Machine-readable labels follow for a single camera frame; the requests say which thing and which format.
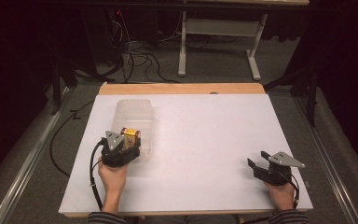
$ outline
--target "person's left hand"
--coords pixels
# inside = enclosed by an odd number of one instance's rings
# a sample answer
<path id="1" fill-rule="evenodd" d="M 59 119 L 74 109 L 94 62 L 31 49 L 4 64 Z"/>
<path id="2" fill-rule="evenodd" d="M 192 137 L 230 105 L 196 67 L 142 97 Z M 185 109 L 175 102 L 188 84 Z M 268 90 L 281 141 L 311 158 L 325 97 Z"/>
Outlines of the person's left hand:
<path id="1" fill-rule="evenodd" d="M 126 184 L 128 164 L 122 167 L 113 168 L 104 165 L 103 162 L 100 161 L 98 166 L 98 174 L 103 181 L 103 186 L 106 192 L 101 211 L 117 214 L 121 192 Z"/>

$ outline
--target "white tabletop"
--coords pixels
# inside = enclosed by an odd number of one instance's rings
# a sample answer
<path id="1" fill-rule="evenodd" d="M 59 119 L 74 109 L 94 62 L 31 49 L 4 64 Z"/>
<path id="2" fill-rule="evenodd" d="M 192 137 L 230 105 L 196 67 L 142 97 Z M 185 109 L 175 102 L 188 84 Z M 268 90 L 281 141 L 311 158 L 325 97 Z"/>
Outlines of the white tabletop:
<path id="1" fill-rule="evenodd" d="M 292 155 L 266 94 L 98 95 L 59 212 L 98 211 L 89 178 L 91 151 L 110 130 L 122 99 L 148 99 L 155 110 L 152 157 L 132 162 L 119 204 L 121 215 L 246 213 L 273 210 L 247 159 L 260 151 Z M 95 160 L 101 155 L 97 152 Z M 297 168 L 298 209 L 312 209 Z M 95 170 L 101 198 L 104 190 Z"/>

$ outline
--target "clear plastic container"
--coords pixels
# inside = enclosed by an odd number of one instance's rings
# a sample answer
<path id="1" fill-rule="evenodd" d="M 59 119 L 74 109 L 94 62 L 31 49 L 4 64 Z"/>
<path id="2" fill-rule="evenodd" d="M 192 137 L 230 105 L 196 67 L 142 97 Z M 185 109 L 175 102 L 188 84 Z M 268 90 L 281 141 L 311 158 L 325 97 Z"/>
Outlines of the clear plastic container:
<path id="1" fill-rule="evenodd" d="M 113 118 L 112 132 L 120 133 L 122 128 L 141 131 L 141 154 L 134 161 L 149 161 L 152 151 L 152 130 L 154 110 L 149 100 L 120 100 Z"/>

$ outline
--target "table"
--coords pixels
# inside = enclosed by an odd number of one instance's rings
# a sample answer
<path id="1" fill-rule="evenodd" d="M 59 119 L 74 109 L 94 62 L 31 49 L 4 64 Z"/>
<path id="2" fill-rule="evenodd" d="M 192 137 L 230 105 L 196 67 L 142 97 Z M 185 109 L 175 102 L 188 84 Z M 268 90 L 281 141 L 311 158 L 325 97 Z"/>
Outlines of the table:
<path id="1" fill-rule="evenodd" d="M 122 84 L 103 85 L 96 97 L 60 213 L 84 217 L 98 211 L 89 187 L 90 153 L 111 127 L 116 102 L 140 98 L 149 99 L 155 109 L 152 157 L 130 164 L 119 207 L 122 216 L 274 210 L 267 189 L 253 177 L 246 160 L 267 164 L 260 150 L 291 151 L 261 85 Z M 298 209 L 312 209 L 297 168 L 293 174 L 300 187 Z"/>
<path id="2" fill-rule="evenodd" d="M 309 0 L 199 0 L 198 2 L 218 2 L 218 3 L 241 3 L 241 4 L 265 4 L 275 6 L 307 6 Z M 220 21 L 206 19 L 188 19 L 186 11 L 182 12 L 182 40 L 179 53 L 178 75 L 186 75 L 186 35 L 231 35 L 231 36 L 250 36 L 254 38 L 252 47 L 246 50 L 246 57 L 250 65 L 253 79 L 261 79 L 255 61 L 255 52 L 266 25 L 267 13 L 261 15 L 259 21 Z"/>

